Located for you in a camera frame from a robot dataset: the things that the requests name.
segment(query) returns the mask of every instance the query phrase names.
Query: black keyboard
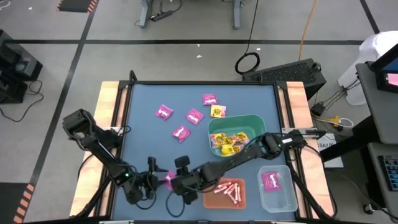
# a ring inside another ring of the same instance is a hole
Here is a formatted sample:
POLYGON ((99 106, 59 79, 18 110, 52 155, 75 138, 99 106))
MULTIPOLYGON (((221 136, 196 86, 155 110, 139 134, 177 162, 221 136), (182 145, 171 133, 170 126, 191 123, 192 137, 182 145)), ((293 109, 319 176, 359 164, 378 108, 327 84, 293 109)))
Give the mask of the black keyboard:
POLYGON ((398 191, 398 156, 379 156, 387 185, 391 191, 398 191))
POLYGON ((314 71, 308 66, 307 63, 295 63, 293 65, 275 68, 265 69, 254 72, 250 76, 250 81, 259 81, 260 75, 264 81, 293 81, 303 82, 309 84, 315 82, 314 71))

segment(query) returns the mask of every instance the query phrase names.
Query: blue table surface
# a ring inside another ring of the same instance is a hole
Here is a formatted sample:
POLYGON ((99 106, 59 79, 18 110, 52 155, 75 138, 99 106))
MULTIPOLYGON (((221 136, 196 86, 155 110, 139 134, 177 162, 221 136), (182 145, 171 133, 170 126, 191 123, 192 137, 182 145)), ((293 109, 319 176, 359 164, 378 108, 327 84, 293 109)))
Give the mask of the blue table surface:
MULTIPOLYGON (((225 105, 227 116, 256 114, 260 116, 268 132, 280 132, 279 117, 273 86, 236 86, 236 85, 134 85, 131 108, 127 124, 131 132, 125 136, 122 159, 137 167, 138 172, 148 169, 147 157, 157 159, 157 165, 163 169, 176 171, 174 160, 180 156, 189 156, 189 169, 208 161, 218 161, 211 151, 208 141, 208 123, 210 106, 202 105, 202 94, 214 93, 219 105, 225 105), (160 105, 173 109, 171 117, 164 121, 155 116, 160 105), (185 116, 190 109, 205 116, 195 126, 185 116), (191 135, 179 143, 172 133, 180 125, 185 125, 191 135)), ((141 210, 130 205, 123 189, 117 189, 114 199, 113 220, 293 220, 294 213, 269 213, 261 206, 257 173, 262 166, 285 164, 284 156, 267 161, 251 160, 237 168, 229 170, 224 177, 245 180, 247 206, 241 210, 207 209, 203 206, 203 195, 185 206, 183 215, 171 217, 165 207, 169 190, 160 186, 157 201, 149 210, 141 210)), ((163 179, 166 173, 157 173, 163 179)), ((139 205, 147 207, 148 201, 139 205)), ((169 200, 172 213, 182 209, 182 198, 173 194, 169 200)))

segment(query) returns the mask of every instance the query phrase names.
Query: floor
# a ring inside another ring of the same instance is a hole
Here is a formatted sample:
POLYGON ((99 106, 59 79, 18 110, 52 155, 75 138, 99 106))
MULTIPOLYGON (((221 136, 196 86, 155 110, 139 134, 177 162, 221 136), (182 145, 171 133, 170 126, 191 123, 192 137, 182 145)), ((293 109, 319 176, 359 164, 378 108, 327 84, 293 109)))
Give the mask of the floor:
MULTIPOLYGON (((250 45, 249 51, 260 54, 260 68, 298 59, 312 3, 259 1, 252 38, 261 44, 250 45)), ((232 4, 221 0, 183 0, 181 10, 164 20, 149 21, 141 29, 134 26, 140 1, 99 0, 95 13, 89 15, 57 12, 58 1, 11 0, 0 11, 0 29, 44 65, 39 76, 44 100, 20 123, 0 117, 0 182, 36 184, 25 222, 69 215, 83 153, 63 132, 63 117, 78 108, 93 113, 101 82, 125 80, 131 69, 140 80, 239 80, 234 64, 246 50, 255 5, 255 0, 244 2, 240 30, 232 29, 232 4)), ((177 7, 178 0, 164 3, 164 11, 177 7)), ((154 12, 158 8, 155 1, 154 12)), ((397 8, 395 0, 318 0, 303 48, 303 58, 320 62, 328 81, 317 101, 340 89, 337 79, 356 60, 361 41, 398 29, 397 8)), ((251 65, 247 59, 241 69, 251 65)), ((23 104, 1 108, 20 118, 37 97, 26 96, 23 104)), ((369 110, 366 105, 350 106, 342 98, 324 115, 340 115, 357 124, 369 110)), ((355 155, 343 157, 347 164, 354 160, 355 155)), ((354 177, 359 185, 366 181, 357 175, 360 167, 340 172, 354 177)), ((349 182, 333 174, 326 176, 339 219, 391 223, 381 212, 364 214, 362 204, 367 201, 349 182)))

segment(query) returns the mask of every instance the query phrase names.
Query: green container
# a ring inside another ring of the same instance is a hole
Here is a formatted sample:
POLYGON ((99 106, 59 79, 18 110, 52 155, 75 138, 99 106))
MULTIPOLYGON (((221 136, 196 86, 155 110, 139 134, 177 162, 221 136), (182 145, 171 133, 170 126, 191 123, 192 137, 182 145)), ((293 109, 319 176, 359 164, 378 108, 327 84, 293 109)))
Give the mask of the green container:
POLYGON ((256 136, 264 134, 266 131, 264 120, 258 115, 241 115, 212 119, 208 125, 210 150, 218 157, 229 157, 222 156, 211 148, 210 134, 225 133, 227 136, 232 136, 244 132, 247 134, 248 138, 252 140, 256 136))

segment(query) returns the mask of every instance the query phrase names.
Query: gray floor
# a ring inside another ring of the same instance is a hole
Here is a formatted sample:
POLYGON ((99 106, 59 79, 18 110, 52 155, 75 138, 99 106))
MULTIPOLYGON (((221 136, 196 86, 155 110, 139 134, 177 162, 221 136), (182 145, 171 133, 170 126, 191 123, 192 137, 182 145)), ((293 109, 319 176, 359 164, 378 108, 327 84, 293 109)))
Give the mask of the gray floor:
MULTIPOLYGON (((366 1, 381 31, 398 29, 395 0, 366 1)), ((165 10, 175 9, 165 1, 165 10)), ((232 5, 221 0, 183 0, 181 10, 159 22, 149 22, 146 29, 133 25, 139 18, 140 3, 134 0, 100 0, 87 39, 159 40, 159 39, 247 39, 251 28, 255 0, 244 4, 242 28, 232 29, 232 5)), ((14 39, 79 40, 87 14, 57 12, 58 1, 12 0, 0 11, 0 29, 14 39)), ((311 0, 260 0, 253 39, 299 40, 312 6, 311 0)), ((359 0, 319 0, 308 28, 307 40, 364 40, 373 29, 359 0)), ((39 76, 44 87, 44 101, 32 107, 26 118, 14 124, 0 117, 0 182, 28 182, 42 148, 44 137, 58 103, 77 45, 25 44, 44 68, 39 76)), ((339 90, 337 79, 356 60, 358 45, 305 45, 303 58, 313 58, 322 65, 328 83, 318 94, 324 100, 339 90)), ((86 44, 81 52, 72 84, 62 108, 61 118, 78 108, 94 112, 101 82, 125 80, 133 69, 140 80, 237 80, 235 61, 246 45, 239 44, 170 44, 170 45, 107 45, 86 44)), ((260 68, 296 61, 298 45, 251 45, 249 51, 261 56, 260 68)), ((245 60, 242 70, 252 61, 245 60)), ((21 105, 1 108, 19 118, 36 96, 26 96, 21 105)), ((325 116, 340 115, 360 122, 369 115, 364 106, 350 106, 344 98, 335 103, 325 116)), ((66 218, 76 187, 76 172, 83 153, 68 141, 58 126, 45 160, 37 188, 25 221, 66 218)), ((347 155, 344 162, 355 161, 347 155)), ((361 168, 347 167, 341 171, 359 184, 361 168)), ((367 203, 349 182, 327 174, 331 191, 336 197, 341 220, 390 223, 381 212, 365 215, 367 203)))

